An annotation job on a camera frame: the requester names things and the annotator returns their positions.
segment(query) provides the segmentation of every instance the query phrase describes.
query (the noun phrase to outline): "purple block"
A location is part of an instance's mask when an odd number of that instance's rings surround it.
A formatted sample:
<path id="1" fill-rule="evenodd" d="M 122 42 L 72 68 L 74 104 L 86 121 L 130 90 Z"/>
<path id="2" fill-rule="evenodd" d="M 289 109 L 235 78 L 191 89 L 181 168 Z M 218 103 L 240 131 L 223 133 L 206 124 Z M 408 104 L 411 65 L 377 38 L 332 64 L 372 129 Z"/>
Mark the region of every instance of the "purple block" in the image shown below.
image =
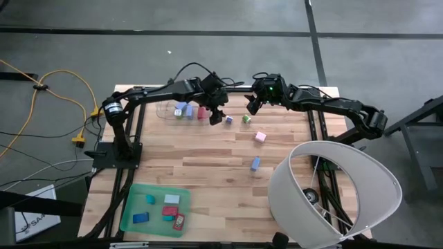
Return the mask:
<path id="1" fill-rule="evenodd" d="M 175 104 L 175 109 L 184 111 L 187 103 L 186 102 L 178 102 Z"/>
<path id="2" fill-rule="evenodd" d="M 188 104 L 186 106 L 186 113 L 185 113 L 185 117 L 187 119 L 192 119 L 192 105 Z"/>

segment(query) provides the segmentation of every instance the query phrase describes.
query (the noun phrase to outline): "concrete floor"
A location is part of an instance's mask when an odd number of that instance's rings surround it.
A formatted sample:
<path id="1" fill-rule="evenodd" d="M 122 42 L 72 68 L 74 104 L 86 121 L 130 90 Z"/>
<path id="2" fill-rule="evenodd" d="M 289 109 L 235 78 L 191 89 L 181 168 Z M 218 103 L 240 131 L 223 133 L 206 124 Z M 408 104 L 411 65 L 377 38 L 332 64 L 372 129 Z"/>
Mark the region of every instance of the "concrete floor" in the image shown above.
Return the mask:
<path id="1" fill-rule="evenodd" d="M 439 0 L 311 0 L 318 32 L 443 33 Z M 78 0 L 12 1 L 0 13 L 1 25 L 115 28 L 143 30 L 236 30 L 309 32 L 303 0 Z M 320 39 L 328 86 L 341 95 L 386 110 L 388 125 L 443 93 L 441 39 Z M 115 84 L 164 84 L 188 62 L 200 62 L 218 74 L 243 80 L 259 71 L 281 73 L 288 83 L 318 85 L 309 37 L 193 37 L 0 34 L 0 58 L 29 73 L 65 68 L 79 73 L 100 102 Z M 10 71 L 0 65 L 0 71 Z M 186 76 L 205 76 L 190 68 Z M 91 96 L 70 75 L 46 82 L 60 95 L 93 109 Z M 2 82 L 0 131 L 17 132 L 26 120 L 32 84 Z M 39 93 L 33 119 L 25 133 L 57 135 L 82 124 L 80 109 Z M 7 145 L 10 136 L 0 136 Z M 14 144 L 51 163 L 74 159 L 71 136 L 43 139 L 21 137 Z M 87 135 L 86 149 L 94 144 Z M 404 194 L 423 188 L 399 133 L 362 141 L 366 153 L 399 179 Z M 86 158 L 78 150 L 78 158 Z M 44 163 L 9 151 L 0 160 L 0 183 L 23 178 Z M 49 169 L 37 175 L 57 178 L 90 170 L 78 163 L 69 172 Z M 11 191 L 26 193 L 48 183 L 22 183 Z M 443 244 L 442 200 L 403 202 L 386 221 L 372 229 L 374 238 L 390 243 L 438 247 Z"/>

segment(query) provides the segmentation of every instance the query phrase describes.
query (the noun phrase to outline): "white lampshade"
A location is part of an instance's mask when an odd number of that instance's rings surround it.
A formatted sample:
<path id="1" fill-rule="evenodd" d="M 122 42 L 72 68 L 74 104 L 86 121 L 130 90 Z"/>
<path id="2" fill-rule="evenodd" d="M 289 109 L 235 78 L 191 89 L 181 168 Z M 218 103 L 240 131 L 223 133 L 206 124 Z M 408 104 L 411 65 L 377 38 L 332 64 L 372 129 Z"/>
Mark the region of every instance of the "white lampshade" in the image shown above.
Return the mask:
<path id="1" fill-rule="evenodd" d="M 311 205 L 291 168 L 291 158 L 315 155 L 338 165 L 356 189 L 357 218 L 343 236 Z M 388 218 L 400 205 L 398 180 L 367 154 L 337 142 L 306 142 L 277 166 L 269 181 L 269 205 L 278 225 L 303 248 L 322 248 L 362 233 Z"/>

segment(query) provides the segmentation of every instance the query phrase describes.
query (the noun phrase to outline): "small cube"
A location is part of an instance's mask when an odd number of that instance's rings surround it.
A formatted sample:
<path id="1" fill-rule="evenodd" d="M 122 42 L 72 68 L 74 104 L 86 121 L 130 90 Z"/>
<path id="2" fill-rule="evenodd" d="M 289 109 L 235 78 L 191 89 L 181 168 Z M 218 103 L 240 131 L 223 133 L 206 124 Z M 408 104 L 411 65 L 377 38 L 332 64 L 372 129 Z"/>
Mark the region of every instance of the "small cube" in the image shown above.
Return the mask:
<path id="1" fill-rule="evenodd" d="M 248 115 L 243 116 L 242 119 L 245 124 L 248 124 L 251 122 L 251 118 Z"/>
<path id="2" fill-rule="evenodd" d="M 186 102 L 178 102 L 175 104 L 175 109 L 184 111 L 186 105 L 188 105 Z"/>
<path id="3" fill-rule="evenodd" d="M 260 158 L 258 156 L 256 156 L 254 158 L 254 161 L 252 162 L 251 171 L 256 172 L 258 169 L 258 166 L 260 166 Z"/>
<path id="4" fill-rule="evenodd" d="M 154 205 L 155 204 L 155 197 L 150 194 L 147 194 L 146 195 L 146 203 Z"/>
<path id="5" fill-rule="evenodd" d="M 169 204 L 179 204 L 180 196 L 175 194 L 166 194 L 165 195 L 165 203 Z"/>
<path id="6" fill-rule="evenodd" d="M 266 139 L 266 134 L 261 133 L 261 132 L 257 132 L 257 135 L 255 136 L 255 140 L 257 142 L 264 142 L 264 139 Z"/>
<path id="7" fill-rule="evenodd" d="M 188 104 L 186 106 L 186 112 L 185 112 L 185 117 L 189 120 L 192 119 L 192 105 Z"/>
<path id="8" fill-rule="evenodd" d="M 132 223 L 142 223 L 150 220 L 150 214 L 148 212 L 142 214 L 134 214 L 132 216 Z"/>
<path id="9" fill-rule="evenodd" d="M 230 117 L 230 116 L 226 116 L 226 122 L 227 122 L 228 124 L 232 123 L 232 122 L 233 122 L 233 118 Z"/>
<path id="10" fill-rule="evenodd" d="M 181 118 L 181 110 L 176 109 L 176 110 L 174 111 L 174 116 L 175 116 L 175 118 L 180 119 L 180 118 Z"/>
<path id="11" fill-rule="evenodd" d="M 199 111 L 197 112 L 197 119 L 202 120 L 206 118 L 206 108 L 199 107 Z"/>
<path id="12" fill-rule="evenodd" d="M 161 215 L 172 215 L 176 216 L 179 213 L 178 207 L 163 207 Z"/>
<path id="13" fill-rule="evenodd" d="M 165 215 L 165 216 L 163 216 L 163 220 L 164 221 L 173 221 L 173 220 L 175 220 L 175 216 L 173 216 L 173 215 Z"/>

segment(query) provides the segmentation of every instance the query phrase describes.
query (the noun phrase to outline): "yellow cable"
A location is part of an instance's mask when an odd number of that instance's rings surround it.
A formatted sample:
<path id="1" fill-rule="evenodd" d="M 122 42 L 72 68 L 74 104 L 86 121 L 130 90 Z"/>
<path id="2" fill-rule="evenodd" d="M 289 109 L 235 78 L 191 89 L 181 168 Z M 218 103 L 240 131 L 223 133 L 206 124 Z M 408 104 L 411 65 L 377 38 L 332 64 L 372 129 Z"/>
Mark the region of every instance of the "yellow cable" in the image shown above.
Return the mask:
<path id="1" fill-rule="evenodd" d="M 23 132 L 23 130 L 26 128 L 26 125 L 28 125 L 30 117 L 32 117 L 33 115 L 33 111 L 34 111 L 34 103 L 35 103 L 35 96 L 37 95 L 37 90 L 34 90 L 34 94 L 33 94 L 33 99 L 31 100 L 30 103 L 30 111 L 29 111 L 29 115 L 28 115 L 28 119 L 26 120 L 25 124 L 23 124 L 23 126 L 21 127 L 19 133 L 17 136 L 14 137 L 14 139 L 12 139 L 12 141 L 9 143 L 8 148 L 5 148 L 3 150 L 3 152 L 1 152 L 0 154 L 0 158 L 9 150 L 9 147 L 11 147 L 14 142 L 16 141 L 16 139 L 18 139 L 19 135 Z"/>
<path id="2" fill-rule="evenodd" d="M 53 72 L 50 72 L 50 73 L 47 73 L 47 74 L 43 75 L 43 77 L 39 80 L 38 84 L 42 85 L 42 82 L 46 79 L 46 77 L 48 77 L 49 75 L 52 75 L 54 73 L 57 73 L 57 71 L 53 71 Z M 70 98 L 62 97 L 62 96 L 54 93 L 53 91 L 51 91 L 49 89 L 47 91 L 50 94 L 54 95 L 55 97 L 57 97 L 57 98 L 59 98 L 61 100 L 67 100 L 69 102 L 72 102 L 72 103 L 78 105 L 83 110 L 83 122 L 86 122 L 86 109 L 82 106 L 82 104 L 80 104 L 79 102 L 77 102 L 75 100 L 72 100 Z M 83 137 L 83 131 L 84 131 L 84 127 L 80 130 L 80 133 L 79 133 L 80 137 Z"/>
<path id="3" fill-rule="evenodd" d="M 3 63 L 3 64 L 5 64 L 6 66 L 9 66 L 10 68 L 16 70 L 17 72 L 21 73 L 23 76 L 27 77 L 29 80 L 33 81 L 34 83 L 36 83 L 36 84 L 38 84 L 38 85 L 40 85 L 40 86 L 42 85 L 42 82 L 43 82 L 43 80 L 44 80 L 46 77 L 48 77 L 49 75 L 52 75 L 52 74 L 54 74 L 54 73 L 58 73 L 58 72 L 70 73 L 70 74 L 72 74 L 72 75 L 78 77 L 80 80 L 82 80 L 82 81 L 86 84 L 86 86 L 88 87 L 89 91 L 91 92 L 91 95 L 92 95 L 92 97 L 93 97 L 93 101 L 94 101 L 94 106 L 95 106 L 95 110 L 94 110 L 93 113 L 97 112 L 97 115 L 100 115 L 100 114 L 98 113 L 98 107 L 97 107 L 97 103 L 96 103 L 96 97 L 95 97 L 95 95 L 94 95 L 94 93 L 93 93 L 91 87 L 89 86 L 89 84 L 88 84 L 85 80 L 83 80 L 83 78 L 81 78 L 81 77 L 80 77 L 79 75 L 77 75 L 76 73 L 71 72 L 71 71 L 68 71 L 68 70 L 57 70 L 57 71 L 53 71 L 53 72 L 50 72 L 50 73 L 45 74 L 45 75 L 40 79 L 40 81 L 37 81 L 37 80 L 34 80 L 32 77 L 29 77 L 27 74 L 25 74 L 24 72 L 20 71 L 18 68 L 14 67 L 13 65 L 11 65 L 11 64 L 9 64 L 9 63 L 3 61 L 2 59 L 0 59 L 0 62 Z M 86 109 L 85 109 L 85 108 L 84 108 L 79 102 L 77 102 L 77 101 L 75 101 L 75 100 L 72 100 L 72 99 L 70 99 L 70 98 L 62 97 L 62 96 L 60 96 L 60 95 L 58 95 L 58 94 L 52 92 L 51 90 L 47 90 L 47 91 L 48 91 L 50 94 L 54 95 L 55 97 L 57 97 L 57 98 L 59 98 L 59 99 L 61 99 L 61 100 L 67 100 L 67 101 L 69 101 L 69 102 L 72 102 L 72 103 L 78 105 L 78 106 L 83 110 L 83 122 L 86 122 Z M 8 147 L 11 147 L 11 146 L 14 144 L 14 142 L 16 141 L 16 139 L 18 139 L 19 135 L 23 132 L 23 130 L 24 130 L 24 129 L 26 128 L 26 126 L 28 125 L 29 120 L 30 120 L 30 118 L 31 118 L 32 115 L 33 115 L 34 103 L 35 103 L 36 95 L 37 95 L 37 90 L 34 90 L 33 99 L 32 99 L 32 103 L 31 103 L 31 108 L 30 108 L 30 111 L 29 111 L 28 119 L 27 119 L 27 121 L 25 122 L 25 124 L 21 127 L 21 129 L 20 129 L 18 135 L 15 136 L 14 139 L 12 139 L 12 141 L 10 142 L 10 144 L 8 145 Z M 77 135 L 77 138 L 73 138 L 73 141 L 74 141 L 75 139 L 77 139 L 77 140 L 81 140 L 81 141 L 84 142 L 83 133 L 84 133 L 84 127 L 81 129 L 80 133 Z M 2 157 L 2 156 L 3 156 L 8 150 L 9 150 L 9 148 L 5 148 L 5 149 L 1 152 L 1 154 L 0 154 L 0 158 L 1 158 L 1 157 Z"/>
<path id="4" fill-rule="evenodd" d="M 77 73 L 74 73 L 73 71 L 60 69 L 60 70 L 49 72 L 49 73 L 45 74 L 43 77 L 49 76 L 49 75 L 54 74 L 54 73 L 69 73 L 69 74 L 72 74 L 72 75 L 76 76 L 79 80 L 81 80 L 87 86 L 87 88 L 89 89 L 89 92 L 92 95 L 92 100 L 94 102 L 94 107 L 98 109 L 97 101 L 96 101 L 96 96 L 94 95 L 94 92 L 92 91 L 91 86 L 89 86 L 88 82 L 86 80 L 84 80 L 82 77 L 80 77 L 80 75 L 78 75 Z"/>

